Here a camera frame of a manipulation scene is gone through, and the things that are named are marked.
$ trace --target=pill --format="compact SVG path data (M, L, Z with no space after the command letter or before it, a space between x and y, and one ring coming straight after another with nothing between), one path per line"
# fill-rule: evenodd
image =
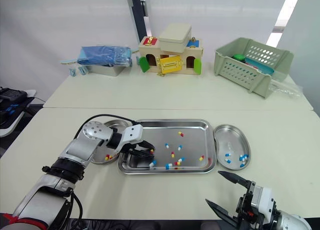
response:
M154 160L152 163L149 164L149 167L153 167L154 165L156 165L157 161Z
M172 167L172 163L167 163L166 165L165 165L165 168L168 170L170 167Z

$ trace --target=cable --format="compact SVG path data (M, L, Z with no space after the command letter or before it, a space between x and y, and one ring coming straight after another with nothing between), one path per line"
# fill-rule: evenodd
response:
M122 227L124 227L124 230L128 230L128 227L126 225L120 223L120 222L119 223L115 223L114 225L111 226L111 228L113 228L115 226L122 226Z
M76 227L78 226L78 224L80 223L81 219L82 219L82 213L83 213L83 209L82 209L82 205L81 205L81 202L79 200L79 198L75 195L74 192L71 193L71 196L73 195L76 203L78 204L78 207L79 207L79 217L76 221L76 223L74 224L74 226L71 228L71 230L75 230Z
M38 97L35 97L35 96L32 96L33 98L36 98L36 99L38 99L38 100L41 100L41 101L43 101L43 102L46 102L46 101L44 101L43 99L40 99L40 98L38 98Z
M74 206L74 195L71 194L71 197L70 197L70 207L69 207L69 210L68 210L68 213L64 219L64 222L63 224L61 225L61 227L59 228L59 230L63 230L67 224L67 222L69 221L70 219L70 215L71 215L71 212L72 212L72 208Z
M83 128L83 126L88 123L89 121L91 121L92 119L96 118L96 117L100 117L100 116L109 116L109 117L115 117L115 118L119 118L119 119L122 119L122 120L125 120L125 121L130 121L133 125L137 125L138 123L136 121L133 121L133 120L130 120L128 118L125 118L125 117L122 117L122 116L117 116L117 115L111 115L111 114L98 114L98 115L95 115L95 116L92 116L90 117L88 120L86 120L82 125L81 127L79 128L79 130L76 132L75 136L74 136L74 139L76 139L81 131L81 129Z

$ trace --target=light green basket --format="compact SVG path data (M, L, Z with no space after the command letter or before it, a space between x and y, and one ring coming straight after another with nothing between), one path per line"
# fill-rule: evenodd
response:
M235 54L266 65L274 70L272 76L232 58ZM221 75L267 98L271 79L283 81L289 71L294 55L290 51L280 50L247 38L238 38L215 51L214 74Z

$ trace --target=green object in basket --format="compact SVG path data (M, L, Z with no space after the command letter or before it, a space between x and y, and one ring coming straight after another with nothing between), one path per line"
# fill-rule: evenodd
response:
M139 64L140 64L142 72L147 72L150 69L150 65L149 65L146 57L141 57L139 59Z
M242 54L235 54L235 55L232 56L232 58L234 58L234 59L237 60L237 61L241 61L241 62L243 62L243 63L246 62L246 58L245 58L245 56L242 55Z

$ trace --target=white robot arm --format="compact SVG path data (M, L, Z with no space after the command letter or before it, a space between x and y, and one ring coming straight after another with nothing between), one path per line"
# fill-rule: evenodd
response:
M56 162L51 167L42 168L46 174L24 197L13 215L6 215L10 223L3 230L63 229L70 216L73 200L81 207L73 191L76 182L84 177L84 169L97 147L106 144L108 148L114 149L114 155L125 149L131 154L152 158L150 150L153 146L142 140L142 132L140 124L127 127L123 134L119 134L100 122L84 123L77 134L78 138L70 142ZM136 144L149 149L137 151L134 149Z
M246 180L235 173L227 171L218 173L247 189L246 194L240 197L235 210L238 213L237 217L230 217L225 209L206 199L217 216L233 227L239 230L312 230L302 217L277 210L270 188L257 186L254 181Z

